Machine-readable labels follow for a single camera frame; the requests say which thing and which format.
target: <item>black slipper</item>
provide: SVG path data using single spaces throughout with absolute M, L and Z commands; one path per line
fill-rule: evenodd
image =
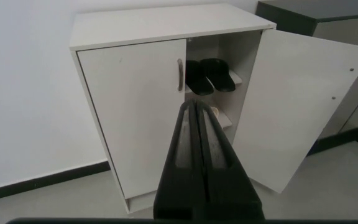
M 193 93 L 205 96 L 214 92 L 214 88 L 205 77 L 200 63 L 194 60 L 186 61 L 186 84 Z
M 229 75 L 229 66 L 224 60 L 209 58 L 202 60 L 200 64 L 203 73 L 217 91 L 230 92 L 236 90 L 236 84 Z

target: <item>white wall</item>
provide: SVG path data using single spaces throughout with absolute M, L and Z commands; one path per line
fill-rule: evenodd
M 0 1 L 0 186 L 106 160 L 68 50 L 76 13 L 204 2 Z

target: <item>shoe cabinet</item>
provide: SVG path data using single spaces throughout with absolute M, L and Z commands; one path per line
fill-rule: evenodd
M 129 213 L 152 206 L 180 105 L 201 98 L 250 178 L 281 192 L 358 76 L 358 46 L 275 30 L 228 4 L 76 16 L 70 50 Z M 220 58 L 236 90 L 198 96 L 186 60 Z

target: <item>metal handle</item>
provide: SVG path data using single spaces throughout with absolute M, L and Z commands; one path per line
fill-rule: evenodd
M 178 65 L 179 65 L 179 86 L 178 91 L 181 91 L 183 89 L 183 62 L 181 59 L 178 59 Z

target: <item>gray floor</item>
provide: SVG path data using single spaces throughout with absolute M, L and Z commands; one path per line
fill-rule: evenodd
M 358 143 L 308 157 L 281 194 L 254 186 L 269 219 L 358 219 Z M 152 218 L 152 210 L 127 215 L 104 172 L 1 198 L 0 223 L 17 217 Z

